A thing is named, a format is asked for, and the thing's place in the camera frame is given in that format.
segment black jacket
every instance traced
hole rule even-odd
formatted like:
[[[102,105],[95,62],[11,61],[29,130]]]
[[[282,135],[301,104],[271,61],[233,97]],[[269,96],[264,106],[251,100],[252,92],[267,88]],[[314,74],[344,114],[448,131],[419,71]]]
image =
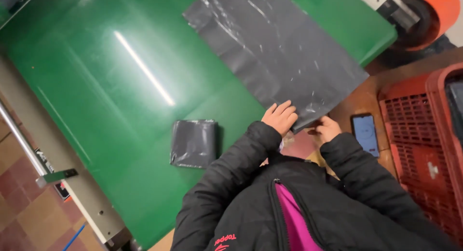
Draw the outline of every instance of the black jacket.
[[[341,181],[276,153],[280,141],[267,124],[249,126],[183,198],[171,251],[289,251],[275,183],[293,195],[323,250],[460,250],[351,134],[320,148]]]

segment folded gray plastic bag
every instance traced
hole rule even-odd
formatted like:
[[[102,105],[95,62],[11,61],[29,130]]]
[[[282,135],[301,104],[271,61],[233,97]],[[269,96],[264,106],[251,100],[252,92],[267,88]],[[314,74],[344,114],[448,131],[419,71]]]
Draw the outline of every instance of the folded gray plastic bag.
[[[292,0],[197,0],[183,16],[263,107],[292,101],[294,133],[368,77]]]
[[[175,121],[172,126],[170,163],[180,167],[206,168],[217,159],[217,123],[213,120]]]

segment smartphone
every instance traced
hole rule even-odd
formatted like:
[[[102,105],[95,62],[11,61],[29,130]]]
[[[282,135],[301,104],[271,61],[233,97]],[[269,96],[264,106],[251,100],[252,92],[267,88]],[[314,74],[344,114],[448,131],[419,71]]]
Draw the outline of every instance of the smartphone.
[[[363,150],[379,158],[378,139],[374,128],[373,116],[370,113],[353,115],[350,117],[352,134],[362,145]]]

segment plastic crate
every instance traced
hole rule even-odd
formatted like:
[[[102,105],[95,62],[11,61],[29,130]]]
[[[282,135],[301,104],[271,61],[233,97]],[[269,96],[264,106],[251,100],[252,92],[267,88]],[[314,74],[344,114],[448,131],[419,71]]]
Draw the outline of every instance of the plastic crate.
[[[455,73],[463,63],[396,83],[379,103],[399,182],[463,246],[463,152],[444,89]]]

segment person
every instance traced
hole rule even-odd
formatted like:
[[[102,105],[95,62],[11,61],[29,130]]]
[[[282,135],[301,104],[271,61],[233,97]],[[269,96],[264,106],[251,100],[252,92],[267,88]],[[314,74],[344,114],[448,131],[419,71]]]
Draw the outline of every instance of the person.
[[[186,193],[171,251],[461,250],[332,119],[316,132],[340,180],[278,153],[290,105],[270,107]]]

